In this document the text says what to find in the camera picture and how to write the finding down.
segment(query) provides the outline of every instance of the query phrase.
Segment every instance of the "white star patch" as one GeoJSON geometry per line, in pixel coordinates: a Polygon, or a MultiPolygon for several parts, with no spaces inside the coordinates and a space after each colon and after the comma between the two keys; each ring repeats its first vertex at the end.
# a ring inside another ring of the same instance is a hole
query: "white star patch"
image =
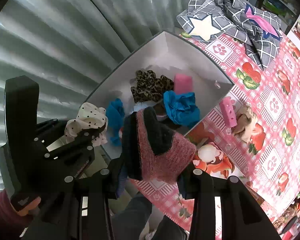
{"type": "Polygon", "coordinates": [[[200,36],[203,40],[209,41],[211,35],[221,32],[221,30],[212,25],[210,14],[203,19],[189,17],[189,20],[193,25],[192,30],[189,32],[191,36],[200,36]]]}

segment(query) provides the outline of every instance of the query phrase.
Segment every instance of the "gray plaid fabric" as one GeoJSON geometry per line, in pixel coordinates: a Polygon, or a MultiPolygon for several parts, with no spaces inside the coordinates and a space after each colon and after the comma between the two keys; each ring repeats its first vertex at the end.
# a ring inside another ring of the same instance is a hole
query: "gray plaid fabric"
{"type": "MultiPolygon", "coordinates": [[[[246,0],[190,0],[188,9],[179,14],[177,20],[189,33],[194,28],[191,18],[200,20],[207,15],[212,16],[212,26],[221,30],[220,33],[211,35],[208,42],[223,33],[244,42],[246,54],[261,69],[267,67],[278,54],[282,36],[279,34],[281,20],[277,15],[262,11],[246,0]],[[250,18],[246,15],[248,9],[251,12],[250,18]],[[265,32],[257,22],[266,26],[273,34],[265,32]]],[[[203,41],[200,36],[194,38],[203,41]]]]}

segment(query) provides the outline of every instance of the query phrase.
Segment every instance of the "human hand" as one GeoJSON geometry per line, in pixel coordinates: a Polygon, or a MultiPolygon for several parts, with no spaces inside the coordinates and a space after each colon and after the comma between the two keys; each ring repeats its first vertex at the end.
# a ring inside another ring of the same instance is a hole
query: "human hand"
{"type": "Polygon", "coordinates": [[[11,204],[11,206],[12,206],[12,209],[13,209],[19,216],[24,217],[24,216],[26,216],[26,215],[29,214],[29,211],[35,209],[35,208],[39,205],[40,202],[41,202],[41,198],[40,198],[40,197],[37,197],[37,198],[34,199],[31,203],[29,203],[28,205],[26,205],[26,206],[24,207],[24,209],[21,209],[20,211],[16,211],[16,210],[14,209],[14,207],[12,206],[12,204],[11,204],[11,203],[10,203],[10,204],[11,204]]]}

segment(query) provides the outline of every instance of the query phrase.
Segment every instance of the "corrugated metal wall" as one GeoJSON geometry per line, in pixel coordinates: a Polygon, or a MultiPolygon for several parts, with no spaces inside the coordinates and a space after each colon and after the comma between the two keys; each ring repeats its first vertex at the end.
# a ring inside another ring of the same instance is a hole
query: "corrugated metal wall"
{"type": "Polygon", "coordinates": [[[0,13],[0,146],[7,79],[27,75],[39,83],[38,122],[71,119],[130,52],[178,26],[188,1],[9,0],[0,13]]]}

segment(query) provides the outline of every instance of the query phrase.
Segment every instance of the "pink knit fabric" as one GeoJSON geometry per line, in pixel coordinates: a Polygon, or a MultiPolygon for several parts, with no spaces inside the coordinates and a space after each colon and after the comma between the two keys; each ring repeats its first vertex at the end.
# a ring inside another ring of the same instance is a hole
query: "pink knit fabric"
{"type": "Polygon", "coordinates": [[[143,111],[137,112],[137,121],[143,180],[159,179],[167,183],[176,182],[178,175],[192,161],[196,151],[195,145],[176,132],[170,150],[155,156],[148,141],[143,111]]]}

